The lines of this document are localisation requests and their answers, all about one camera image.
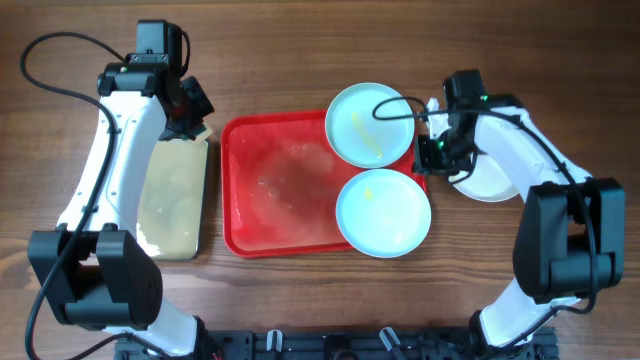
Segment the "white round plate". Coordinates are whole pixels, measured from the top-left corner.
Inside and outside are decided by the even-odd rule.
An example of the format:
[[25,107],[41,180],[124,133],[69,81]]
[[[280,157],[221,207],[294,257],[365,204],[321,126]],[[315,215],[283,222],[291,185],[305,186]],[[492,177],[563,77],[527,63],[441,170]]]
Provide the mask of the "white round plate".
[[519,195],[498,164],[488,155],[479,154],[471,174],[460,171],[448,181],[463,195],[481,202],[503,202]]

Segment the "light blue plate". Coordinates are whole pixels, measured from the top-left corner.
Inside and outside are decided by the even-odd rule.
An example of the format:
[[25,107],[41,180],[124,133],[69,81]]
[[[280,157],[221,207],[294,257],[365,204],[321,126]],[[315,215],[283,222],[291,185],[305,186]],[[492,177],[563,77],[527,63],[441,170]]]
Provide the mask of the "light blue plate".
[[340,233],[353,248],[385,259],[418,248],[432,221],[422,187],[390,169],[368,170],[350,179],[338,195],[335,214]]
[[360,168],[389,166],[414,139],[412,109],[395,89],[365,82],[341,91],[325,115],[325,134],[333,151]]

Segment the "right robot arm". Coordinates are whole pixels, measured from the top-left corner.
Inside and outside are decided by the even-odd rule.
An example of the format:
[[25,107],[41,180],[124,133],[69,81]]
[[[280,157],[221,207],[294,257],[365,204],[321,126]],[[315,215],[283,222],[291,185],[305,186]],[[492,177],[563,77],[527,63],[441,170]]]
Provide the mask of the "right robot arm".
[[516,97],[487,93],[479,71],[457,71],[443,89],[445,109],[431,101],[418,116],[429,133],[415,145],[414,172],[462,184],[485,155],[524,201],[515,278],[474,316],[481,354],[505,353],[559,312],[589,313],[598,293],[620,282],[625,192],[562,155]]

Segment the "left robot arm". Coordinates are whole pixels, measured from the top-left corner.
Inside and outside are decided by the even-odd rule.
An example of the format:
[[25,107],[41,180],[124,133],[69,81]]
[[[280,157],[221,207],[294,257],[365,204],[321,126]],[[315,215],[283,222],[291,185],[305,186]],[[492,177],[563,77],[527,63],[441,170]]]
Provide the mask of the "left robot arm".
[[213,106],[189,74],[188,34],[165,20],[142,20],[136,47],[99,75],[90,103],[98,127],[76,192],[50,231],[36,231],[27,256],[40,284],[25,330],[43,305],[58,323],[103,331],[154,359],[215,359],[203,321],[163,295],[161,272],[136,239],[149,163],[160,142],[201,142]]

